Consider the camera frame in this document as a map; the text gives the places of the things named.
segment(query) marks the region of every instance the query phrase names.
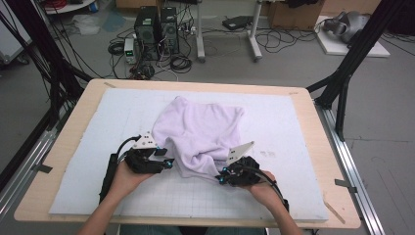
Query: table leg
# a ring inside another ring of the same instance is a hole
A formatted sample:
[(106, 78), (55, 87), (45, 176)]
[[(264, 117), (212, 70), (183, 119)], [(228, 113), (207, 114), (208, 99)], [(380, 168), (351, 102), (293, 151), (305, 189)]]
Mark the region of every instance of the table leg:
[(202, 13), (201, 13), (201, 4), (202, 0), (198, 1), (197, 11), (198, 11), (198, 28), (196, 36), (196, 45), (198, 47), (198, 60), (201, 63), (206, 61), (205, 59), (205, 47), (204, 47), (204, 38), (202, 36)]
[(248, 30), (248, 38), (253, 46), (254, 50), (254, 61), (257, 62), (258, 60), (262, 59), (262, 54), (260, 53), (258, 43), (256, 42), (255, 34), (256, 34), (256, 27), (258, 25), (258, 19), (260, 14), (260, 9), (262, 7), (262, 0), (257, 0), (254, 10), (254, 20), (253, 20), (253, 27), (251, 30)]

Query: person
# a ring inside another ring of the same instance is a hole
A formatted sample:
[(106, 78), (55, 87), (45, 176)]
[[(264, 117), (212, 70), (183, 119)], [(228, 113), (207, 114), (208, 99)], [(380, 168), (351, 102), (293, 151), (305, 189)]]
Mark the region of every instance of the person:
[[(264, 173), (272, 180), (275, 180), (275, 176), (272, 175), (272, 173), (268, 171), (264, 171)], [(97, 209), (94, 210), (91, 216), (89, 216), (77, 234), (103, 235), (116, 207), (122, 199), (134, 191), (141, 182), (151, 176), (152, 174), (137, 174), (132, 172), (128, 165), (122, 161), (116, 169), (115, 178), (107, 197), (101, 202)], [(250, 191), (254, 198), (272, 213), (275, 221), (278, 223), (282, 235), (302, 234), (290, 214), (284, 208), (281, 200), (268, 183), (259, 182), (255, 185), (244, 186), (243, 188)]]

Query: lavender cloth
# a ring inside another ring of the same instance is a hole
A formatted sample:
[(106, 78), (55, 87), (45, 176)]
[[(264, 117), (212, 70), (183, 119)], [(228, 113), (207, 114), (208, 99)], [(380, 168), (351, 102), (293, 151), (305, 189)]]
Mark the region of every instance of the lavender cloth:
[(166, 156), (176, 159), (183, 177), (215, 180), (229, 149), (240, 145), (238, 124), (243, 114), (243, 108), (177, 97), (157, 119), (153, 136), (168, 150)]

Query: floor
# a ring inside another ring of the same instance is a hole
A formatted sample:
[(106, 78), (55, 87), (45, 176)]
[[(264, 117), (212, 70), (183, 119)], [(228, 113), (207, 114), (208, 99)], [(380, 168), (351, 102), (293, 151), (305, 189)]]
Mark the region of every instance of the floor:
[[(82, 10), (77, 13), (89, 14)], [(63, 18), (68, 21), (71, 16), (65, 14)], [(77, 53), (97, 74), (111, 78), (114, 76), (109, 66), (109, 41), (132, 27), (133, 21), (121, 17), (124, 13), (115, 11), (112, 3), (95, 16), (99, 17), (102, 27), (97, 35), (72, 34), (69, 38)], [(222, 28), (222, 20), (209, 19), (206, 25)], [(259, 26), (267, 27), (266, 19), (261, 19)], [(264, 37), (258, 40), (265, 43)], [(269, 40), (271, 45), (276, 45), (275, 38)], [(413, 43), (389, 41), (415, 53)], [(366, 58), (349, 85), (346, 142), (386, 234), (415, 234), (415, 60), (413, 55), (390, 43), (380, 42), (391, 56)], [(153, 79), (306, 87), (330, 75), (343, 59), (343, 56), (325, 55), (317, 40), (312, 40), (298, 41), (278, 53), (267, 53), (262, 47), (263, 59), (254, 63), (244, 34), (207, 33), (207, 61), (201, 64), (196, 60), (194, 37), (189, 38), (189, 43), (192, 47), (189, 58), (194, 61), (192, 69), (177, 77), (161, 72)], [(128, 68), (121, 59), (115, 68), (116, 74), (126, 77)], [(311, 95), (315, 98), (320, 92)], [(33, 63), (28, 66), (12, 63), (0, 70), (0, 99), (0, 170), (3, 170), (49, 106), (44, 84)], [(23, 192), (0, 220), (2, 234), (73, 234), (79, 228), (80, 224), (15, 221), (13, 213), (22, 196)], [(115, 227), (111, 229), (108, 234), (115, 233)], [(318, 234), (367, 233), (362, 225), (357, 230), (321, 229)]]

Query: white mat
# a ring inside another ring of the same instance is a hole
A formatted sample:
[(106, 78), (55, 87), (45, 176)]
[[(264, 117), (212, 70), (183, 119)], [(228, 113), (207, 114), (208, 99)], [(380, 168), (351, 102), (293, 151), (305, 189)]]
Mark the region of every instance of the white mat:
[[(328, 19), (329, 17), (320, 16), (317, 23)], [(327, 55), (342, 56), (347, 54), (347, 45), (342, 42), (340, 37), (334, 35), (332, 32), (324, 31), (321, 28), (316, 28), (317, 38), (321, 47)], [(381, 43), (376, 42), (375, 46), (370, 50), (368, 57), (389, 57), (391, 54), (385, 49)]]
[[(69, 163), (50, 213), (92, 213), (98, 205), (110, 154), (125, 139), (151, 130), (161, 111), (178, 95), (198, 103), (243, 107), (242, 142), (255, 141), (247, 154), (262, 169), (276, 175), (290, 202), (292, 217), (298, 221), (328, 219), (289, 96), (132, 89), (109, 89), (104, 94)], [(175, 167), (146, 180), (115, 214), (272, 219), (248, 191), (196, 177), (181, 178)]]

